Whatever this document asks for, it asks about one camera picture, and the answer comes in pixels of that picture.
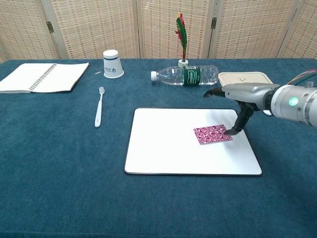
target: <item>toothbrush handle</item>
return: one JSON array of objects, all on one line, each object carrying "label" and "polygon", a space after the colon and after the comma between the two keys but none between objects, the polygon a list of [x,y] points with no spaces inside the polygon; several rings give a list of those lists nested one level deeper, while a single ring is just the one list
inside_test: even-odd
[{"label": "toothbrush handle", "polygon": [[101,124],[101,110],[102,110],[103,102],[100,100],[98,102],[98,107],[97,107],[97,113],[96,113],[96,119],[95,119],[95,127],[99,127]]}]

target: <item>green indicator light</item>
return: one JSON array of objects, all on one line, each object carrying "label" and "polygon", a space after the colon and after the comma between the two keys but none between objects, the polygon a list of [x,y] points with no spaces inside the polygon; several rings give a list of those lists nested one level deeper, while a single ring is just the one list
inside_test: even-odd
[{"label": "green indicator light", "polygon": [[298,104],[298,98],[297,97],[293,97],[288,101],[290,106],[296,106]]}]

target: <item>red patterned card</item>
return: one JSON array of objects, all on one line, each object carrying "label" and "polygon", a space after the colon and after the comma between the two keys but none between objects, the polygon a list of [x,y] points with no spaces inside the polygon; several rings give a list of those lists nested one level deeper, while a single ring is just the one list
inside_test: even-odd
[{"label": "red patterned card", "polygon": [[194,133],[198,139],[198,142],[201,145],[204,145],[213,142],[232,140],[232,137],[230,135],[224,135],[224,132],[226,130],[227,129],[224,125],[213,125],[195,128]]}]

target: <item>spiral notebook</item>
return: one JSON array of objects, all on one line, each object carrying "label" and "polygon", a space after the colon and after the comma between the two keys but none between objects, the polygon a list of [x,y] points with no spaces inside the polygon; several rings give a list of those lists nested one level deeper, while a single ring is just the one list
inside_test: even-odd
[{"label": "spiral notebook", "polygon": [[70,91],[89,63],[24,63],[0,81],[0,93]]}]

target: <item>blue table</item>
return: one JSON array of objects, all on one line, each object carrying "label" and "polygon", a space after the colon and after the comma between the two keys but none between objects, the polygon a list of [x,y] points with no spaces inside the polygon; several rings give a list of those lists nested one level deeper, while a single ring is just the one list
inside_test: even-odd
[{"label": "blue table", "polygon": [[[246,133],[263,169],[258,178],[127,175],[135,108],[238,105],[204,99],[210,86],[152,85],[151,70],[177,64],[169,59],[122,59],[118,79],[95,74],[100,59],[12,60],[0,64],[0,79],[25,62],[87,61],[72,92],[0,94],[0,237],[317,237],[316,128],[255,113]],[[317,61],[190,64],[261,71],[285,84]],[[96,129],[100,86],[106,94]]]}]

